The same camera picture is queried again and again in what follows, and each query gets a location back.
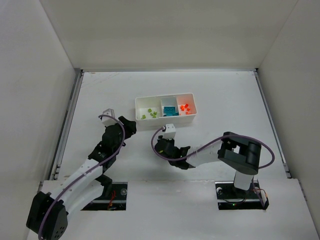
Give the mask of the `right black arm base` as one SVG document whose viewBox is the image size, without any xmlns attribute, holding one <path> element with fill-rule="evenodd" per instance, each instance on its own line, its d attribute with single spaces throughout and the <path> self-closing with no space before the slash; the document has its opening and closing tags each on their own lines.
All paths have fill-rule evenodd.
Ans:
<svg viewBox="0 0 320 240">
<path fill-rule="evenodd" d="M 269 205 L 266 191 L 254 180 L 249 190 L 236 188 L 232 181 L 215 182 L 217 206 L 219 210 L 263 210 Z"/>
</svg>

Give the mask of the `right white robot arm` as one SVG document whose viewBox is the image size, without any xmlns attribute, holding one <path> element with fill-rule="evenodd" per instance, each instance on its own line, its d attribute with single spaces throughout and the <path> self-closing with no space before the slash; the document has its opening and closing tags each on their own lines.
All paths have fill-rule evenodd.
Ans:
<svg viewBox="0 0 320 240">
<path fill-rule="evenodd" d="M 155 154 L 182 170 L 221 161 L 235 170 L 233 185 L 248 191 L 251 182 L 259 172 L 262 145 L 250 138 L 225 132 L 223 138 L 200 147 L 175 146 L 174 133 L 160 135 L 152 144 Z"/>
</svg>

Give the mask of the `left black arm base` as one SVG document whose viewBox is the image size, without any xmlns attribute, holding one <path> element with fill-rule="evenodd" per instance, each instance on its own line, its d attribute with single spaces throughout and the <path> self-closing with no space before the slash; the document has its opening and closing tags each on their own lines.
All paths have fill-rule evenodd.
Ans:
<svg viewBox="0 0 320 240">
<path fill-rule="evenodd" d="M 110 187 L 103 189 L 101 196 L 88 203 L 82 211 L 125 211 L 127 195 L 127 182 L 113 182 Z"/>
</svg>

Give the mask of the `long teal lego brick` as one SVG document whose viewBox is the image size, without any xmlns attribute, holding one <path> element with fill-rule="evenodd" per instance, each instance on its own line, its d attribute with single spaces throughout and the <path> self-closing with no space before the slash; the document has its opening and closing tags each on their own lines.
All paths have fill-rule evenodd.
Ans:
<svg viewBox="0 0 320 240">
<path fill-rule="evenodd" d="M 163 107 L 163 112 L 167 113 L 167 112 L 177 112 L 176 107 L 175 106 L 164 106 Z"/>
</svg>

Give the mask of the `square teal lego brick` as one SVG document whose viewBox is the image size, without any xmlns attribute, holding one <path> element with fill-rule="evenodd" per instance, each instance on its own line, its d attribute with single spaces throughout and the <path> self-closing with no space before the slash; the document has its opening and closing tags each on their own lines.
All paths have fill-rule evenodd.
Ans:
<svg viewBox="0 0 320 240">
<path fill-rule="evenodd" d="M 173 116 L 179 116 L 179 112 L 165 112 L 163 114 L 163 117 L 173 117 Z"/>
</svg>

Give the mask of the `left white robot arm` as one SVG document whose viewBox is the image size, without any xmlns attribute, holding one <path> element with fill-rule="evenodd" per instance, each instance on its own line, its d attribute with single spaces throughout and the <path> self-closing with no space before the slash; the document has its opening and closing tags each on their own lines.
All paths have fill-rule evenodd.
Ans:
<svg viewBox="0 0 320 240">
<path fill-rule="evenodd" d="M 26 227 L 40 240 L 58 240 L 71 216 L 112 188 L 105 172 L 114 164 L 125 140 L 135 135 L 137 123 L 124 116 L 99 116 L 105 125 L 101 141 L 84 163 L 50 192 L 39 191 L 32 200 Z"/>
</svg>

